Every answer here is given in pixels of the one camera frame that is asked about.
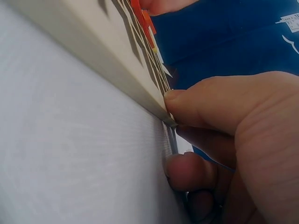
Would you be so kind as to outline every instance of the white logo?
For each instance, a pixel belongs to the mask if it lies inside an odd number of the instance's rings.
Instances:
[[[296,49],[296,47],[295,47],[295,43],[294,43],[294,41],[290,41],[290,40],[288,40],[285,36],[283,36],[282,35],[282,38],[284,39],[284,41],[285,42],[287,42],[287,43],[289,43],[292,47],[293,47],[293,49],[295,50],[295,52],[297,53],[297,54],[299,54],[299,51]]]
[[[285,22],[288,25],[288,27],[290,28],[292,33],[299,31],[299,13],[283,16],[280,18],[281,18],[281,20],[276,23]]]

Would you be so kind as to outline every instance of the orange tab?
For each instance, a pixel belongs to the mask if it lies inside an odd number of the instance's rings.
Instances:
[[[146,10],[142,10],[142,14],[143,14],[144,20],[146,21],[147,25],[150,26],[151,31],[153,31],[153,34],[156,34],[157,32],[154,27],[153,21],[150,18],[149,13]]]
[[[137,17],[137,20],[139,21],[140,25],[143,28],[144,34],[145,34],[146,38],[148,39],[151,48],[154,49],[155,44],[154,44],[153,39],[151,38],[150,31],[149,31],[150,24],[148,24],[144,18],[139,0],[131,0],[131,6],[132,6],[132,9],[133,9],[136,17]]]

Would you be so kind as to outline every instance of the textured wall surface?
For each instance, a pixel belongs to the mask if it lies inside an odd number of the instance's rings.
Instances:
[[[166,127],[0,0],[0,223],[181,224]]]

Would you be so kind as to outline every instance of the blue cloth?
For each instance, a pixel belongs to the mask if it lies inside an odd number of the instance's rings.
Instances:
[[[212,76],[273,70],[299,75],[298,1],[200,0],[152,17],[164,62],[178,70],[175,88]],[[285,20],[290,27],[279,22],[291,14],[298,15]]]

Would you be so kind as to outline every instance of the skin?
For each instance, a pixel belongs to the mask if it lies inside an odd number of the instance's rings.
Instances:
[[[194,153],[168,160],[169,183],[189,192],[194,221],[299,223],[299,77],[213,77],[168,92],[165,103],[177,133],[226,166]]]

